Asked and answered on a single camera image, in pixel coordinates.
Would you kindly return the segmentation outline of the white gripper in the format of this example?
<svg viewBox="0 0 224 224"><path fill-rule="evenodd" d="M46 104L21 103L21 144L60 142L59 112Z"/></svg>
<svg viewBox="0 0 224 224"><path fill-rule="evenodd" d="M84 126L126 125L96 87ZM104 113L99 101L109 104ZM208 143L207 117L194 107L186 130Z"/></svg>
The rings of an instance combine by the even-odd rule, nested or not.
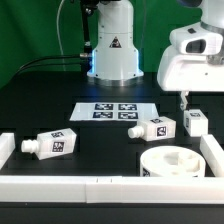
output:
<svg viewBox="0 0 224 224"><path fill-rule="evenodd" d="M157 81L164 91L180 93L181 110L186 110L191 92L224 92L224 65L211 65L203 55L180 54L173 46L163 53Z"/></svg>

